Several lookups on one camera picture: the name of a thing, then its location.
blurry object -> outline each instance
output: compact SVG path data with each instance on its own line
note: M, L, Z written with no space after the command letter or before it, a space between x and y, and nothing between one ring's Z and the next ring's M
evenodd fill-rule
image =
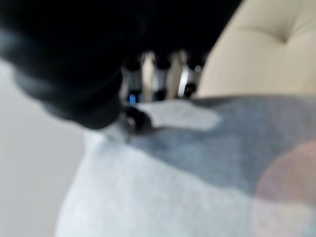
M205 65L205 55L206 53L187 53L186 63L180 79L178 97L191 98L196 93Z
M171 68L171 59L168 53L155 52L153 58L153 101L165 100L168 94L168 75Z
M130 104L141 102L143 95L142 57L130 57L125 63L122 74L126 83L126 94L123 95Z

black fabric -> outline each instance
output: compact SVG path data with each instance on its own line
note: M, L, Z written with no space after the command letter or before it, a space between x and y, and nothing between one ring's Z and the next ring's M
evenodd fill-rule
M119 114L130 55L208 51L240 1L0 0L0 55L51 113L100 128Z

light gray fabric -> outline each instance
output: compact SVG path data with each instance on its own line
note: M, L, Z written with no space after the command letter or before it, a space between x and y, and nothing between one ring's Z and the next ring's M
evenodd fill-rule
M316 157L300 157L316 151L316 99L167 101L141 109L152 118L150 132L86 134L57 237L316 235ZM308 177L295 169L307 160Z

metal part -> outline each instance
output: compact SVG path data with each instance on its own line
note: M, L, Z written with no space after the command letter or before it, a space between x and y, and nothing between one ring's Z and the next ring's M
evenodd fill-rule
M196 66L195 69L191 69L188 66L182 71L178 96L181 98L190 98L192 94L194 94L198 88L198 84L200 81L202 73L202 67Z

tufted cushion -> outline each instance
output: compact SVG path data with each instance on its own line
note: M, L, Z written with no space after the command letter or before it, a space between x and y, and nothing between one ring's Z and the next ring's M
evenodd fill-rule
M210 55L200 96L316 93L316 1L247 0Z

